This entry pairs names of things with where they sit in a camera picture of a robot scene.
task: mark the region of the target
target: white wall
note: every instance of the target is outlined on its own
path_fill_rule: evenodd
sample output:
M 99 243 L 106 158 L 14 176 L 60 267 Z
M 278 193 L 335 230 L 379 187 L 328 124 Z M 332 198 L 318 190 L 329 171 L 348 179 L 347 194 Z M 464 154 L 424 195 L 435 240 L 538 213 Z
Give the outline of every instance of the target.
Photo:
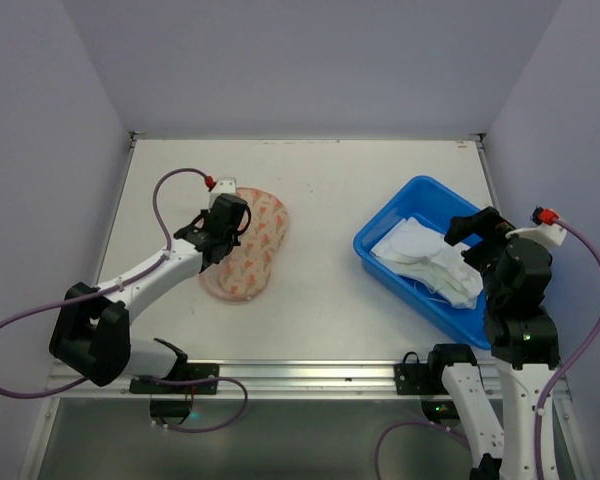
M 127 127 L 485 132 L 560 0 L 63 0 Z
M 600 247 L 600 0 L 564 0 L 487 135 L 504 212 L 553 206 Z M 569 238 L 556 252 L 549 312 L 563 358 L 600 311 L 600 273 Z M 567 375 L 600 478 L 600 338 Z
M 122 127 L 57 0 L 0 0 L 0 319 L 91 281 L 126 158 Z M 0 383 L 40 389 L 54 315 L 0 334 Z M 40 403 L 0 397 L 0 480 Z

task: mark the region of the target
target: patterned cloth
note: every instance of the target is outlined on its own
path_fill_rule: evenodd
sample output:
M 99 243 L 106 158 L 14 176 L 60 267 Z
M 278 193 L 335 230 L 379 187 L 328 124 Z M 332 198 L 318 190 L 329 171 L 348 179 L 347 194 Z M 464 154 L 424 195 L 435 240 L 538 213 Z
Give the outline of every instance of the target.
M 287 233 L 289 214 L 278 198 L 257 188 L 238 188 L 236 194 L 249 204 L 251 225 L 240 237 L 241 245 L 200 279 L 214 296 L 245 301 L 267 286 L 273 257 Z

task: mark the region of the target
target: white table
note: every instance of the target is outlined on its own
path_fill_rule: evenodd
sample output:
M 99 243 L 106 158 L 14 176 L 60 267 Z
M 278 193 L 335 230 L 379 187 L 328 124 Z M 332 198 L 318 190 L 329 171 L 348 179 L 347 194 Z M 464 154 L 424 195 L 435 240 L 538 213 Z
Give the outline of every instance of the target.
M 436 178 L 480 208 L 490 205 L 475 143 L 140 140 L 100 281 L 162 246 L 151 193 L 162 175 L 185 166 L 275 194 L 289 210 L 289 232 L 260 296 L 229 305 L 194 278 L 146 310 L 133 336 L 164 338 L 201 360 L 387 360 L 450 341 L 362 270 L 352 242 L 417 175 Z M 188 224 L 207 198 L 197 176 L 169 180 L 159 201 L 169 228 Z

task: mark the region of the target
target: metal frame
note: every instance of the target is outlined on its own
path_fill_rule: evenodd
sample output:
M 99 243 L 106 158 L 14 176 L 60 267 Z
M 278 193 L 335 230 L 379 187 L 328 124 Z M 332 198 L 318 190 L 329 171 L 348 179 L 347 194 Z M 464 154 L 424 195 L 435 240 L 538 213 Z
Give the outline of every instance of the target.
M 140 138 L 131 132 L 131 145 L 125 166 L 123 179 L 129 171 L 134 147 Z M 473 141 L 478 147 L 483 170 L 494 205 L 498 202 L 493 191 L 481 139 Z M 124 181 L 117 195 L 116 208 L 108 224 L 106 241 L 98 258 L 94 281 L 104 262 L 117 206 L 122 197 Z M 428 349 L 417 352 L 426 358 Z M 270 400 L 392 400 L 416 401 L 419 396 L 396 393 L 392 361 L 239 361 L 239 360 L 192 360 L 192 363 L 213 362 L 220 364 L 220 374 L 237 378 L 244 383 L 252 399 Z M 502 392 L 494 360 L 479 362 L 482 370 L 484 388 L 489 400 L 501 400 Z M 76 372 L 60 363 L 54 363 L 46 388 L 56 388 L 77 379 Z M 33 430 L 29 448 L 20 473 L 21 480 L 34 480 L 38 477 L 47 445 L 53 430 L 58 407 L 62 398 L 149 398 L 146 395 L 131 395 L 128 392 L 129 379 L 118 379 L 106 387 L 97 387 L 86 382 L 64 392 L 58 397 L 46 399 L 40 410 Z M 216 401 L 241 398 L 242 392 L 233 384 L 219 384 L 217 395 L 198 397 L 196 401 Z M 423 397 L 431 400 L 449 400 L 449 395 Z M 595 478 L 592 466 L 586 455 L 585 442 L 581 437 L 571 403 L 566 380 L 561 380 L 553 392 L 554 408 L 565 438 L 570 460 L 578 480 Z

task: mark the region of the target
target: cloth in bin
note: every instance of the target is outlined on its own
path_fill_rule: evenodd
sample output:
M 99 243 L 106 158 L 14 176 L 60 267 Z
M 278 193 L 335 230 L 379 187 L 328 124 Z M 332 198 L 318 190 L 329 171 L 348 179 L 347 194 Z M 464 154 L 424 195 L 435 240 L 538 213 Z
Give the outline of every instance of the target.
M 464 243 L 448 245 L 444 236 L 416 218 L 401 220 L 371 250 L 392 272 L 423 283 L 454 308 L 476 308 L 480 274 L 464 263 Z

